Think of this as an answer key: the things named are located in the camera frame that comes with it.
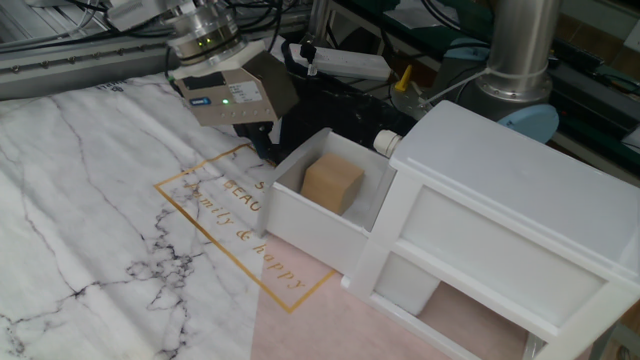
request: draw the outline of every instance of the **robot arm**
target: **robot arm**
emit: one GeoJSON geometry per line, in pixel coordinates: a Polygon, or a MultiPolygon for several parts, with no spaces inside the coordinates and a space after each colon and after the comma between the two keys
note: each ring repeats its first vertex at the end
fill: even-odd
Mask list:
{"type": "Polygon", "coordinates": [[[225,6],[210,0],[112,0],[109,20],[124,31],[161,16],[175,30],[180,60],[172,81],[200,125],[234,125],[262,158],[278,161],[268,132],[298,96],[284,64],[248,42],[225,6]]]}

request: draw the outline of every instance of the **white marble tablecloth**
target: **white marble tablecloth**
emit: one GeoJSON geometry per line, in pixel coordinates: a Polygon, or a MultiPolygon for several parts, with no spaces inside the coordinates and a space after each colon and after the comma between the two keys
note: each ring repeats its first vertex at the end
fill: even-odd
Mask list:
{"type": "Polygon", "coordinates": [[[245,142],[161,76],[0,103],[0,359],[249,359],[258,285],[153,186],[245,142]]]}

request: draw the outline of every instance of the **black cable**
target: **black cable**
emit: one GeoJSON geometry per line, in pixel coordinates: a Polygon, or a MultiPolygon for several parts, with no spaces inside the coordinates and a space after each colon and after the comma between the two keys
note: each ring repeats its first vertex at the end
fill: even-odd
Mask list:
{"type": "Polygon", "coordinates": [[[462,87],[460,88],[460,91],[458,91],[458,95],[456,95],[456,99],[454,101],[455,104],[458,103],[458,101],[460,101],[460,97],[462,96],[462,93],[464,92],[464,89],[467,88],[467,86],[471,83],[471,81],[467,81],[466,83],[464,83],[464,85],[462,85],[462,87]]]}
{"type": "Polygon", "coordinates": [[[251,26],[255,26],[260,24],[262,21],[264,21],[264,19],[266,19],[267,17],[269,17],[269,14],[271,14],[271,11],[273,10],[272,7],[269,7],[267,9],[267,11],[264,12],[264,14],[260,15],[257,19],[255,19],[252,22],[246,23],[246,24],[242,24],[242,25],[238,25],[239,29],[243,29],[243,28],[250,28],[251,26]]]}
{"type": "Polygon", "coordinates": [[[170,55],[171,55],[171,46],[167,46],[167,52],[164,56],[164,78],[167,79],[167,81],[169,82],[169,85],[171,85],[171,88],[175,92],[180,94],[180,96],[182,96],[182,91],[180,91],[180,88],[178,87],[178,85],[176,85],[176,82],[172,79],[169,79],[169,56],[170,55]]]}
{"type": "Polygon", "coordinates": [[[622,81],[623,83],[629,84],[631,86],[635,86],[635,89],[629,91],[631,94],[635,94],[636,92],[638,92],[638,90],[640,90],[640,83],[637,83],[635,81],[631,81],[629,79],[625,79],[621,76],[617,76],[617,75],[611,75],[611,74],[602,74],[602,76],[604,78],[611,78],[611,79],[615,79],[617,81],[622,81]]]}
{"type": "Polygon", "coordinates": [[[278,38],[278,33],[280,32],[280,24],[282,23],[282,8],[284,6],[284,0],[278,1],[278,8],[276,9],[276,29],[273,31],[273,38],[271,39],[271,45],[269,45],[268,53],[271,53],[273,50],[273,45],[276,44],[276,39],[278,38]]]}
{"type": "Polygon", "coordinates": [[[231,4],[231,5],[227,5],[228,9],[233,9],[233,8],[246,8],[246,9],[255,9],[255,8],[268,8],[268,7],[273,7],[270,4],[263,4],[263,3],[247,3],[247,4],[231,4]]]}
{"type": "Polygon", "coordinates": [[[493,4],[491,3],[492,0],[484,0],[487,3],[487,6],[489,7],[489,11],[491,12],[491,22],[495,22],[496,20],[496,11],[493,9],[493,4]]]}
{"type": "Polygon", "coordinates": [[[429,11],[431,16],[438,20],[441,24],[453,29],[461,29],[460,23],[445,15],[440,9],[438,9],[431,0],[420,0],[422,5],[429,11]]]}
{"type": "Polygon", "coordinates": [[[77,1],[77,0],[64,0],[64,1],[68,2],[69,4],[76,5],[77,7],[83,10],[94,10],[94,11],[103,12],[103,13],[106,13],[107,10],[109,10],[104,6],[102,7],[93,6],[93,5],[81,3],[80,1],[77,1]]]}
{"type": "Polygon", "coordinates": [[[634,147],[634,148],[636,148],[636,149],[640,149],[640,146],[633,145],[633,144],[629,144],[629,143],[626,143],[626,142],[624,142],[624,141],[621,141],[620,143],[621,143],[622,145],[631,146],[631,147],[634,147]]]}
{"type": "MultiPolygon", "coordinates": [[[[384,42],[384,46],[386,46],[387,48],[389,48],[389,50],[391,51],[391,56],[396,57],[398,59],[404,59],[404,60],[410,60],[410,59],[417,59],[417,58],[421,58],[424,56],[430,56],[430,57],[435,57],[438,55],[437,51],[433,50],[433,51],[429,51],[429,52],[424,52],[424,53],[419,53],[419,54],[414,54],[414,55],[400,55],[398,54],[394,47],[393,44],[391,44],[391,40],[389,39],[389,36],[387,35],[387,32],[384,29],[384,12],[383,12],[383,5],[384,2],[381,0],[378,0],[378,10],[380,12],[380,16],[378,18],[379,22],[378,22],[378,28],[380,30],[380,38],[382,39],[382,42],[384,42]]],[[[463,43],[463,44],[456,44],[456,45],[450,45],[449,47],[447,47],[445,49],[445,52],[449,51],[449,50],[453,50],[453,49],[461,49],[461,48],[467,48],[467,47],[477,47],[477,48],[491,48],[490,44],[478,44],[478,43],[463,43]]]]}
{"type": "Polygon", "coordinates": [[[333,47],[335,49],[337,49],[338,48],[338,40],[336,40],[335,35],[333,35],[333,30],[331,30],[331,26],[329,26],[329,22],[327,22],[326,29],[327,29],[327,35],[329,35],[329,38],[331,39],[331,42],[333,42],[333,47]]]}
{"type": "Polygon", "coordinates": [[[27,50],[40,50],[40,49],[46,49],[46,48],[56,47],[56,46],[83,44],[83,43],[92,42],[92,41],[112,39],[112,38],[115,38],[115,37],[118,37],[118,35],[111,34],[108,31],[103,31],[103,32],[100,32],[100,33],[97,33],[97,34],[93,34],[93,35],[90,35],[90,36],[83,37],[82,39],[59,41],[59,42],[53,42],[53,43],[48,43],[48,44],[40,44],[40,45],[32,46],[32,47],[29,47],[29,48],[20,48],[20,49],[0,51],[0,54],[11,54],[11,53],[20,52],[20,51],[27,51],[27,50]]]}
{"type": "MultiPolygon", "coordinates": [[[[280,16],[282,16],[282,14],[286,13],[287,11],[293,9],[297,5],[298,1],[299,0],[293,1],[291,3],[291,5],[289,5],[286,9],[281,11],[280,16]]],[[[260,25],[258,27],[252,28],[252,29],[242,29],[242,32],[244,34],[249,34],[249,33],[253,33],[253,32],[268,30],[269,28],[271,28],[271,26],[273,24],[276,24],[277,22],[278,22],[278,18],[277,18],[277,16],[274,16],[273,19],[271,19],[271,21],[269,21],[268,23],[266,23],[264,25],[260,25]]]]}
{"type": "Polygon", "coordinates": [[[475,32],[465,30],[460,23],[449,18],[443,12],[441,12],[434,4],[432,0],[420,0],[422,5],[427,9],[427,11],[433,16],[436,20],[438,20],[442,25],[455,30],[463,35],[466,35],[470,38],[480,40],[482,42],[491,43],[487,39],[484,39],[482,35],[479,35],[475,32]]]}
{"type": "Polygon", "coordinates": [[[138,31],[140,31],[140,30],[144,29],[145,27],[149,26],[149,24],[151,24],[155,20],[155,18],[147,20],[144,23],[142,23],[142,24],[140,24],[138,26],[134,26],[131,29],[127,29],[125,31],[118,30],[118,28],[116,28],[111,23],[111,20],[109,19],[109,15],[108,14],[104,14],[103,19],[104,19],[105,24],[109,28],[109,30],[107,30],[107,31],[112,33],[112,34],[114,34],[114,35],[129,36],[129,37],[133,37],[133,38],[160,38],[160,37],[166,37],[169,34],[171,34],[171,32],[173,32],[173,31],[168,31],[166,33],[160,33],[160,34],[141,34],[141,33],[137,33],[138,31]]]}

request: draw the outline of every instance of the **wire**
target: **wire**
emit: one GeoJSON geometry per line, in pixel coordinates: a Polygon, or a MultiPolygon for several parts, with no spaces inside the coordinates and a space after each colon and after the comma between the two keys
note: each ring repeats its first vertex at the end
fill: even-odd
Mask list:
{"type": "MultiPolygon", "coordinates": [[[[425,56],[430,56],[430,57],[435,57],[438,55],[438,53],[435,50],[429,51],[429,52],[423,52],[423,53],[419,53],[419,54],[414,54],[414,55],[401,55],[398,54],[395,50],[395,48],[393,47],[393,44],[391,43],[391,40],[389,39],[389,36],[387,35],[387,32],[384,29],[384,12],[383,12],[383,5],[384,2],[378,0],[378,9],[380,11],[380,16],[378,18],[378,29],[380,30],[380,38],[382,39],[382,42],[384,43],[384,46],[386,46],[387,48],[389,48],[389,50],[391,51],[391,56],[396,57],[398,59],[404,59],[404,60],[410,60],[410,59],[418,59],[421,57],[425,57],[425,56]]],[[[463,43],[463,44],[455,44],[455,45],[450,45],[445,49],[445,52],[449,51],[449,50],[453,50],[453,49],[461,49],[461,48],[468,48],[468,47],[475,47],[475,48],[491,48],[490,44],[478,44],[478,43],[463,43]]]]}
{"type": "Polygon", "coordinates": [[[622,145],[631,146],[632,148],[636,148],[636,149],[640,150],[640,146],[633,145],[633,144],[629,144],[629,143],[624,142],[624,141],[621,141],[620,143],[621,143],[622,145]]]}
{"type": "Polygon", "coordinates": [[[631,94],[635,94],[640,90],[640,83],[637,83],[635,81],[629,80],[629,79],[625,79],[621,76],[617,76],[617,75],[612,75],[612,74],[602,74],[603,77],[605,78],[611,78],[611,79],[615,79],[617,81],[622,81],[623,83],[629,84],[631,86],[635,86],[635,88],[631,91],[629,91],[631,94]]]}
{"type": "Polygon", "coordinates": [[[489,11],[491,12],[491,22],[495,22],[496,20],[496,12],[493,9],[493,4],[491,3],[492,0],[484,0],[487,3],[487,7],[489,7],[489,11]]]}
{"type": "MultiPolygon", "coordinates": [[[[286,9],[281,11],[280,16],[282,16],[282,14],[286,13],[287,11],[293,9],[297,5],[298,1],[299,0],[293,1],[286,9]]],[[[275,8],[276,11],[277,11],[278,6],[276,5],[276,6],[273,6],[272,8],[275,8]]],[[[278,17],[277,17],[277,13],[276,13],[276,16],[274,16],[273,19],[271,19],[271,21],[269,21],[268,23],[266,23],[264,25],[260,25],[260,26],[257,26],[255,28],[251,28],[251,29],[242,29],[242,27],[240,27],[240,28],[242,29],[243,33],[249,34],[249,33],[253,33],[253,32],[268,30],[269,28],[271,28],[271,26],[273,24],[276,24],[277,22],[278,22],[278,17]]]]}
{"type": "Polygon", "coordinates": [[[479,78],[480,76],[482,76],[482,75],[484,75],[484,74],[488,74],[488,73],[489,73],[489,69],[485,68],[484,70],[482,70],[482,71],[480,71],[480,72],[477,72],[477,73],[475,73],[474,75],[471,75],[471,76],[469,76],[468,78],[466,78],[466,79],[464,79],[464,80],[462,80],[462,81],[460,81],[460,82],[458,82],[458,83],[456,83],[456,84],[454,84],[454,85],[451,85],[451,86],[447,87],[446,89],[444,89],[444,90],[440,91],[440,92],[439,92],[439,93],[437,93],[436,95],[431,96],[430,98],[428,98],[428,99],[427,99],[427,100],[425,100],[424,102],[425,102],[425,103],[429,103],[429,104],[431,104],[431,102],[432,102],[432,101],[434,101],[434,100],[436,100],[436,99],[439,99],[439,98],[441,98],[442,96],[444,96],[444,95],[448,94],[450,91],[452,91],[452,90],[454,90],[454,89],[458,88],[458,86],[466,85],[466,84],[468,84],[469,82],[471,82],[472,80],[475,80],[475,79],[479,78]]]}
{"type": "Polygon", "coordinates": [[[102,7],[93,6],[91,4],[81,3],[80,1],[77,1],[77,0],[64,0],[64,1],[66,1],[66,2],[68,2],[70,4],[73,4],[73,5],[76,5],[77,7],[81,8],[81,9],[84,9],[84,10],[93,10],[93,11],[98,11],[98,12],[103,12],[103,13],[106,13],[107,10],[109,10],[104,6],[102,6],[102,7]]]}
{"type": "MultiPolygon", "coordinates": [[[[93,2],[93,0],[87,0],[87,4],[90,5],[91,2],[93,2]]],[[[34,39],[27,39],[27,40],[21,40],[21,41],[13,41],[13,42],[10,42],[10,43],[7,43],[7,44],[1,44],[0,45],[0,50],[21,48],[21,47],[24,47],[24,46],[27,46],[27,45],[41,44],[41,43],[44,43],[44,42],[47,42],[47,41],[53,41],[53,40],[58,40],[58,39],[70,37],[73,33],[77,32],[77,31],[80,31],[85,26],[87,26],[91,22],[91,20],[93,19],[94,15],[95,15],[95,11],[86,9],[84,11],[84,14],[82,15],[82,18],[80,19],[80,23],[74,29],[71,29],[71,30],[69,30],[67,32],[64,32],[62,34],[38,37],[38,38],[34,38],[34,39]]]]}
{"type": "Polygon", "coordinates": [[[269,45],[268,53],[271,53],[273,50],[273,45],[275,45],[276,40],[278,39],[278,33],[280,32],[280,24],[282,23],[282,7],[284,5],[284,0],[278,1],[278,8],[276,9],[276,29],[273,31],[273,38],[271,39],[271,45],[269,45]]]}
{"type": "Polygon", "coordinates": [[[175,92],[180,94],[180,96],[182,96],[182,91],[180,91],[180,88],[178,87],[178,85],[176,85],[175,80],[169,77],[169,57],[170,56],[171,56],[171,46],[167,46],[167,52],[164,56],[164,77],[169,82],[169,85],[171,85],[171,88],[175,92]]]}
{"type": "Polygon", "coordinates": [[[260,24],[264,19],[266,19],[269,16],[269,14],[271,14],[272,10],[273,10],[273,8],[269,7],[267,9],[267,11],[265,11],[264,14],[260,15],[257,19],[255,19],[252,22],[246,23],[246,24],[238,25],[238,28],[239,29],[249,28],[251,26],[255,26],[255,25],[260,24]]]}
{"type": "Polygon", "coordinates": [[[427,11],[431,14],[431,16],[433,16],[436,20],[438,20],[442,25],[452,30],[455,30],[463,35],[466,35],[470,38],[474,38],[476,40],[480,40],[486,43],[491,43],[491,41],[488,41],[488,39],[485,39],[484,36],[476,32],[472,32],[470,30],[466,30],[462,28],[459,22],[451,19],[450,17],[445,15],[443,12],[441,12],[440,9],[438,9],[433,4],[432,0],[420,0],[420,1],[422,2],[422,5],[427,9],[427,11]]]}
{"type": "Polygon", "coordinates": [[[394,109],[396,109],[397,111],[400,111],[396,106],[396,104],[393,103],[393,96],[391,96],[391,86],[393,86],[393,82],[389,83],[389,88],[387,89],[387,93],[389,94],[389,102],[391,103],[391,106],[393,106],[394,109]]]}
{"type": "Polygon", "coordinates": [[[482,68],[484,68],[486,65],[482,64],[482,65],[476,65],[476,66],[472,66],[470,68],[464,69],[462,71],[460,71],[458,73],[458,75],[454,76],[451,80],[449,80],[449,82],[447,83],[447,87],[451,86],[457,79],[459,79],[462,75],[470,72],[470,71],[474,71],[474,70],[480,70],[482,68]]]}
{"type": "Polygon", "coordinates": [[[464,83],[464,85],[462,85],[462,87],[460,88],[460,91],[458,91],[458,95],[456,95],[456,99],[454,101],[455,104],[457,104],[458,101],[460,101],[460,96],[462,96],[464,89],[466,89],[469,84],[471,84],[471,81],[467,81],[466,83],[464,83]]]}
{"type": "Polygon", "coordinates": [[[333,30],[331,30],[331,26],[329,26],[329,22],[327,22],[326,30],[327,30],[327,35],[329,35],[329,38],[333,42],[333,48],[337,49],[338,48],[338,40],[336,40],[335,35],[333,35],[333,30]]]}
{"type": "Polygon", "coordinates": [[[438,20],[442,25],[460,31],[460,23],[445,15],[438,9],[431,0],[420,0],[422,5],[429,11],[431,16],[438,20]]]}
{"type": "Polygon", "coordinates": [[[84,43],[88,43],[88,42],[92,42],[92,41],[100,41],[100,40],[108,40],[108,39],[114,39],[114,38],[118,38],[118,37],[122,37],[122,36],[130,36],[130,37],[165,37],[168,35],[168,33],[163,33],[163,34],[141,34],[141,33],[137,33],[138,31],[144,29],[145,27],[147,27],[152,21],[154,21],[155,19],[150,19],[136,27],[133,27],[129,30],[126,31],[103,31],[103,32],[99,32],[93,35],[89,35],[89,36],[85,36],[81,39],[73,39],[73,40],[67,40],[67,41],[59,41],[59,42],[51,42],[51,43],[46,43],[46,44],[40,44],[40,45],[36,45],[36,46],[31,46],[31,47],[26,47],[26,48],[20,48],[20,49],[9,49],[6,51],[0,51],[0,54],[10,54],[10,53],[15,53],[15,52],[19,52],[19,51],[26,51],[26,50],[40,50],[40,49],[46,49],[46,48],[50,48],[50,47],[57,47],[57,46],[66,46],[66,45],[76,45],[76,44],[84,44],[84,43]]]}
{"type": "Polygon", "coordinates": [[[102,18],[104,19],[105,24],[109,28],[108,32],[114,35],[129,36],[133,38],[159,38],[159,37],[168,36],[173,32],[173,31],[166,31],[158,34],[144,34],[144,33],[137,32],[147,27],[149,24],[151,24],[155,20],[154,18],[149,19],[148,21],[142,23],[141,25],[132,27],[131,29],[127,29],[125,31],[120,31],[111,23],[111,20],[109,19],[109,14],[104,14],[102,18]]]}

